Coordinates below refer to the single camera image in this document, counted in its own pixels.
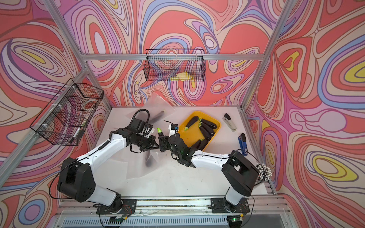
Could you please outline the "clear zip-top plastic bag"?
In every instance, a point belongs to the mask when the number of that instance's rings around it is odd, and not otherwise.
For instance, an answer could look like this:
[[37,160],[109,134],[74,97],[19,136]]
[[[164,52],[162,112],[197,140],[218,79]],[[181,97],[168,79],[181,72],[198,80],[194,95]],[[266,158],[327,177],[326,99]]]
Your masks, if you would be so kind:
[[175,113],[175,109],[157,93],[153,93],[150,99],[144,104],[142,108],[146,109],[149,112],[149,120],[161,111],[165,111],[165,116],[161,120],[166,120],[168,116]]

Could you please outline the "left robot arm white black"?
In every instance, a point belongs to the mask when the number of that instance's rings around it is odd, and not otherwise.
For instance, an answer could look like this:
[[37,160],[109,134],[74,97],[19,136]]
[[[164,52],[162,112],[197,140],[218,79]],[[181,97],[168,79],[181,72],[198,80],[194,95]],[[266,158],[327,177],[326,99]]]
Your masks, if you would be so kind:
[[123,207],[121,195],[97,185],[94,173],[126,147],[135,145],[140,152],[156,149],[152,130],[153,126],[147,121],[133,118],[127,127],[110,132],[108,139],[93,150],[76,159],[67,158],[62,163],[57,190],[78,202],[89,201],[106,206],[112,213],[119,212]]

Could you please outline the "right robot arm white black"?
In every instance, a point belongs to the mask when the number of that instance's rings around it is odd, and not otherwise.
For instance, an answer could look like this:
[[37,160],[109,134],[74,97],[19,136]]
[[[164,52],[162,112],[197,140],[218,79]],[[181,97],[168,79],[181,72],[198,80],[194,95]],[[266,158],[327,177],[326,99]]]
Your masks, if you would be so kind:
[[180,134],[166,136],[159,133],[158,140],[160,151],[169,150],[173,159],[181,165],[222,171],[230,184],[224,197],[226,204],[237,206],[243,197],[252,195],[259,170],[242,153],[235,150],[230,154],[207,153],[203,151],[207,139],[200,139],[189,147]]

